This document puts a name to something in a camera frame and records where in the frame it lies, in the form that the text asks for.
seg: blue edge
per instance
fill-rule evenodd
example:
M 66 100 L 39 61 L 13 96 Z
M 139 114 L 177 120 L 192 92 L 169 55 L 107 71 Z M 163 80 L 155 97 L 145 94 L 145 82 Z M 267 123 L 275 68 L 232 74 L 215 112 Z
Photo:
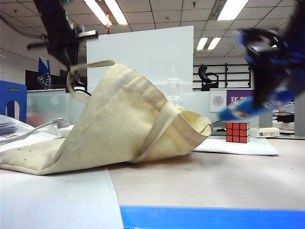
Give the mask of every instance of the blue edge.
M 126 229 L 305 229 L 305 210 L 120 208 Z

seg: white paper sheet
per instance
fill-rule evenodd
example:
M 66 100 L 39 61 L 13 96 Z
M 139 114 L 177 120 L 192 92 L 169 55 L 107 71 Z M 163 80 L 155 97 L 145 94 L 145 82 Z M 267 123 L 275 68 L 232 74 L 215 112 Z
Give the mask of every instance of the white paper sheet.
M 25 133 L 27 133 L 27 132 L 14 133 L 10 136 L 12 136 L 11 138 L 14 138 L 16 136 L 20 136 Z M 0 144 L 0 153 L 2 151 L 8 150 L 8 149 L 14 149 L 14 148 L 21 147 L 21 146 L 28 146 L 28 145 L 32 145 L 32 144 L 35 144 L 38 142 L 44 142 L 44 141 L 48 141 L 48 140 L 52 140 L 52 139 L 56 139 L 56 138 L 58 138 L 58 136 L 56 136 L 56 135 L 43 133 L 43 132 L 34 132 L 33 134 L 29 135 L 28 137 L 26 137 L 24 139 L 17 140 L 14 142 L 9 142 L 9 143 L 1 143 Z M 0 137 L 0 142 L 2 139 L 6 139 L 5 136 Z
M 123 229 L 107 169 L 0 174 L 1 229 Z
M 225 139 L 206 139 L 194 151 L 243 155 L 278 155 L 265 138 L 250 138 L 248 143 L 226 142 Z

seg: clear water bottle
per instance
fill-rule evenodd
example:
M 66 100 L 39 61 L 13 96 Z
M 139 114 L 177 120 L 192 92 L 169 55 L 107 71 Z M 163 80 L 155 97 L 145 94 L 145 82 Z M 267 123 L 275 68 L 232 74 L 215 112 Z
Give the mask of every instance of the clear water bottle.
M 167 99 L 174 104 L 179 111 L 183 110 L 183 101 L 179 96 L 179 79 L 172 78 L 167 80 Z

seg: fluorescent light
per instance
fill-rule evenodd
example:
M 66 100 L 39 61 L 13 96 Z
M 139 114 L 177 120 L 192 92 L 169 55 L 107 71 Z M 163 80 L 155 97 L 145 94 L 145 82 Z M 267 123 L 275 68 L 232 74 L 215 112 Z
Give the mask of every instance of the fluorescent light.
M 228 0 L 217 20 L 234 20 L 248 0 Z
M 199 43 L 197 45 L 197 50 L 202 50 L 207 40 L 208 39 L 206 37 L 200 38 Z
M 112 25 L 112 23 L 107 18 L 106 14 L 102 11 L 100 6 L 95 2 L 95 0 L 84 0 L 87 6 L 92 10 L 95 16 L 104 24 Z
M 116 3 L 115 0 L 105 0 L 105 3 L 107 4 L 111 13 L 114 15 L 116 21 L 120 25 L 127 25 L 128 24 L 125 17 L 124 17 L 124 14 L 122 13 L 119 5 Z
M 210 43 L 208 49 L 214 49 L 216 47 L 216 45 L 218 44 L 218 42 L 220 41 L 221 37 L 215 37 L 212 42 Z

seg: purple sign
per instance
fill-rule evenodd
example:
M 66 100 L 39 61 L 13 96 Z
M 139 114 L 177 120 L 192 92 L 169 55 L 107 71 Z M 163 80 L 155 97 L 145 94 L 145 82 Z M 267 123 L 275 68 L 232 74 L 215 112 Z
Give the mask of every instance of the purple sign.
M 235 104 L 252 96 L 252 90 L 227 90 L 227 105 Z

